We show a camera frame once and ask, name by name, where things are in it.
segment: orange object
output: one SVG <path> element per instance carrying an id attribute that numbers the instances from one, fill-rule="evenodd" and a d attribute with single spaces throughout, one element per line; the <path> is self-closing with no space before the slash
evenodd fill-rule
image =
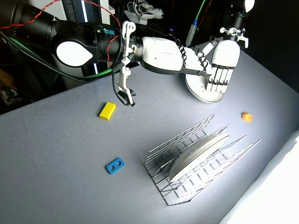
<path id="1" fill-rule="evenodd" d="M 242 113 L 242 119 L 246 122 L 251 122 L 252 115 L 250 113 Z"/>

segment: blue block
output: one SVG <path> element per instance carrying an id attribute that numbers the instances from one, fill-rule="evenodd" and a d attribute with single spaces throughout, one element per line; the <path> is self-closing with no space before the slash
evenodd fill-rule
<path id="1" fill-rule="evenodd" d="M 110 174 L 114 174 L 117 170 L 119 170 L 124 165 L 125 165 L 124 161 L 121 158 L 117 158 L 113 162 L 109 163 L 106 166 L 106 169 Z"/>

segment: dish rack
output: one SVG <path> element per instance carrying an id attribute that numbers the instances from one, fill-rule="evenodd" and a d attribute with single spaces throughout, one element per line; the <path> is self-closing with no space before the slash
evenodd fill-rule
<path id="1" fill-rule="evenodd" d="M 204 129 L 214 116 L 215 114 L 205 118 L 148 152 L 143 165 L 168 205 L 177 205 L 193 200 L 204 188 L 261 141 L 258 140 L 241 150 L 231 151 L 233 146 L 247 137 L 244 135 L 215 151 L 205 162 L 196 166 L 177 181 L 170 182 L 169 171 L 175 159 L 189 146 L 207 135 Z M 212 134 L 221 133 L 228 126 L 229 124 Z"/>

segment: white plate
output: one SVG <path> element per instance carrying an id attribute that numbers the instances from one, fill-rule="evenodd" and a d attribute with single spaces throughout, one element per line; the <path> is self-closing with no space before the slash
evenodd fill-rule
<path id="1" fill-rule="evenodd" d="M 208 77 L 186 75 L 185 82 L 189 91 L 193 94 L 193 96 L 206 103 L 216 103 L 220 101 L 223 97 L 222 92 L 216 93 L 216 92 L 210 92 L 206 90 Z"/>
<path id="2" fill-rule="evenodd" d="M 200 141 L 190 146 L 173 163 L 169 172 L 170 182 L 177 181 L 197 165 L 204 162 L 207 157 L 213 154 L 228 139 L 229 135 L 227 134 L 214 134 L 205 136 Z"/>

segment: gray table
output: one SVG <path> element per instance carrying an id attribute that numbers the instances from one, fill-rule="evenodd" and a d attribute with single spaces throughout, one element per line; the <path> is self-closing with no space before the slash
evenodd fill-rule
<path id="1" fill-rule="evenodd" d="M 197 100 L 184 76 L 132 73 L 133 108 L 106 77 L 0 116 L 0 223 L 215 224 L 298 128 L 299 95 L 243 52 L 216 104 Z M 107 101 L 118 106 L 110 121 L 98 118 Z M 231 140 L 262 141 L 195 201 L 166 206 L 142 165 L 147 151 L 213 113 L 208 133 L 230 124 Z M 117 157 L 126 164 L 109 175 Z"/>

